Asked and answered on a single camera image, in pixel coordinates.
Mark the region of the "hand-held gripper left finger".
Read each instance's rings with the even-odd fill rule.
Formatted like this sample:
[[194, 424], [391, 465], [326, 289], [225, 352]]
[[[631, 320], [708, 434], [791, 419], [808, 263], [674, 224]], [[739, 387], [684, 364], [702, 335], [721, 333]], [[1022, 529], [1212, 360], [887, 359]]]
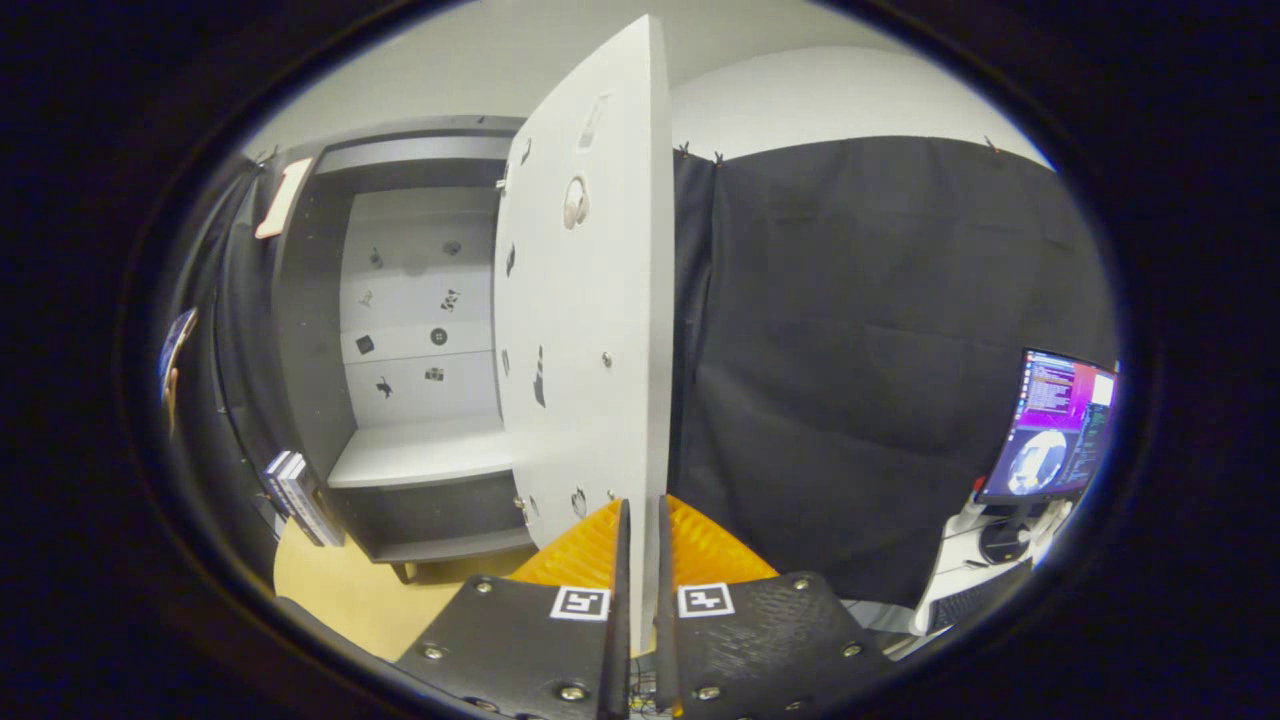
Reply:
[[630, 541], [618, 498], [512, 577], [468, 577], [397, 667], [483, 719], [626, 717]]

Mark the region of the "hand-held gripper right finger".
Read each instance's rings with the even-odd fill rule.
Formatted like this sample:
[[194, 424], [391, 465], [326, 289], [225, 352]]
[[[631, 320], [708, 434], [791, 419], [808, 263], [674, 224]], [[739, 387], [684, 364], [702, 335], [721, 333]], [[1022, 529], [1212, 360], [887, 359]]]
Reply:
[[813, 571], [782, 574], [667, 495], [655, 703], [677, 719], [838, 719], [893, 664]]

